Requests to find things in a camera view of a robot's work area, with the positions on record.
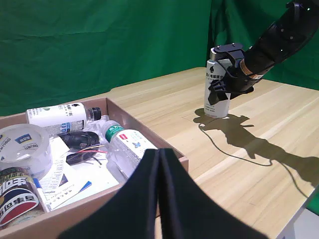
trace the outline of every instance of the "white bottle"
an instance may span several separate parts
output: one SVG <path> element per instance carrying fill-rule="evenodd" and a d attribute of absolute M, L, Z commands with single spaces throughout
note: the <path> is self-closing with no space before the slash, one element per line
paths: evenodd
<path fill-rule="evenodd" d="M 28 109 L 26 121 L 43 127 L 49 136 L 83 130 L 90 121 L 101 118 L 99 107 L 85 108 L 82 103 Z"/>
<path fill-rule="evenodd" d="M 116 121 L 107 121 L 101 130 L 110 143 L 115 163 L 127 178 L 134 172 L 146 149 L 157 149 L 139 131 L 124 129 Z"/>
<path fill-rule="evenodd" d="M 211 105 L 208 101 L 210 94 L 210 83 L 213 80 L 222 79 L 226 71 L 212 59 L 207 61 L 206 65 L 206 84 L 205 84 L 205 99 L 204 99 L 204 113 L 207 116 L 213 118 L 224 118 L 228 115 L 229 104 L 230 104 L 230 93 L 226 93 L 227 100 L 219 101 L 218 103 Z M 223 64 L 225 68 L 232 65 L 229 59 L 219 60 L 220 64 Z"/>

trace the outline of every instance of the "green backdrop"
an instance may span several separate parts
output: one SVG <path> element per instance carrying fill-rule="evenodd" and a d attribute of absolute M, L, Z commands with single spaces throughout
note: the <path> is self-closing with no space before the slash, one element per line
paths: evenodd
<path fill-rule="evenodd" d="M 0 116 L 205 66 L 217 44 L 248 49 L 286 1 L 0 0 Z M 318 43 L 265 78 L 318 90 Z"/>

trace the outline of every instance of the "cardboard box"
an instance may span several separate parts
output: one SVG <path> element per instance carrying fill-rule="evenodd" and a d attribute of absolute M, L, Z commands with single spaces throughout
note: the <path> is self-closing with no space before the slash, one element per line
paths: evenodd
<path fill-rule="evenodd" d="M 117 121 L 124 128 L 140 131 L 157 148 L 172 148 L 183 167 L 188 171 L 188 159 L 185 156 L 108 98 L 102 97 L 82 103 L 87 107 L 100 107 L 102 115 L 109 115 L 111 120 Z M 18 123 L 26 123 L 25 113 L 1 118 L 0 128 Z M 77 224 L 103 206 L 121 186 L 122 184 L 119 184 L 71 205 L 4 229 L 0 231 L 0 239 L 55 239 L 62 231 Z"/>

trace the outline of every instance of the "wooden table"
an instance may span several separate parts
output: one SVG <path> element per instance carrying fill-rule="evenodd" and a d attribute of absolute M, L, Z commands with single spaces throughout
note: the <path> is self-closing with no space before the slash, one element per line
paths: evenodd
<path fill-rule="evenodd" d="M 275 238 L 319 183 L 319 91 L 262 80 L 231 101 L 228 118 L 213 119 L 204 85 L 205 68 L 195 68 L 103 96 L 186 155 L 215 202 Z M 159 220 L 156 228 L 159 238 Z"/>

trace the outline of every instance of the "cylindrical container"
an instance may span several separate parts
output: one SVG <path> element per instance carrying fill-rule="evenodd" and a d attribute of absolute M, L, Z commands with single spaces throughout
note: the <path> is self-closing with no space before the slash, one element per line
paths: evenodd
<path fill-rule="evenodd" d="M 82 103 L 28 109 L 25 114 L 28 123 L 43 127 L 50 137 L 81 131 L 88 122 L 101 119 L 99 107 L 87 109 Z"/>
<path fill-rule="evenodd" d="M 22 123 L 0 129 L 0 170 L 20 167 L 40 180 L 51 166 L 49 135 L 43 128 Z"/>
<path fill-rule="evenodd" d="M 0 172 L 0 228 L 5 229 L 44 214 L 37 189 L 25 169 Z"/>
<path fill-rule="evenodd" d="M 110 143 L 115 163 L 127 178 L 134 172 L 146 149 L 157 149 L 139 131 L 124 129 L 116 121 L 107 121 L 101 130 Z"/>
<path fill-rule="evenodd" d="M 223 64 L 225 68 L 232 65 L 229 59 L 219 60 L 220 64 Z M 226 93 L 227 100 L 219 101 L 218 103 L 211 105 L 208 101 L 210 94 L 210 84 L 212 81 L 221 80 L 225 75 L 225 70 L 213 60 L 207 61 L 206 66 L 206 84 L 205 84 L 205 99 L 204 99 L 204 113 L 207 116 L 213 118 L 223 118 L 228 115 L 229 104 L 230 104 L 230 93 Z"/>

